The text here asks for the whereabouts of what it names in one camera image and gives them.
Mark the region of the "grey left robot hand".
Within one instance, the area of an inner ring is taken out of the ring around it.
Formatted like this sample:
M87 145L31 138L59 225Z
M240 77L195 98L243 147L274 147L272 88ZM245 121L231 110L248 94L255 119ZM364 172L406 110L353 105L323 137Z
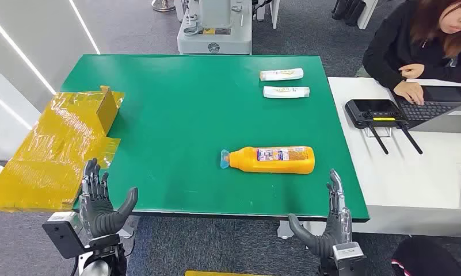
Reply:
M79 196L81 221L92 238L118 233L138 202L138 188L132 187L121 207L115 210L109 198L109 173L100 175L100 169L96 158L87 161Z

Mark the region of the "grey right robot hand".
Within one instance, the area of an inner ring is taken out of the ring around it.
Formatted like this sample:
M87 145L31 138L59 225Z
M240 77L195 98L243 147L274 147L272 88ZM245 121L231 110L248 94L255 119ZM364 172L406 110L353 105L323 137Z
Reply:
M352 241L352 217L345 204L341 178L335 169L330 170L330 180L326 184L329 190L329 214L321 235L313 235L300 225L296 215L288 214L291 231L320 258L332 257L334 246Z

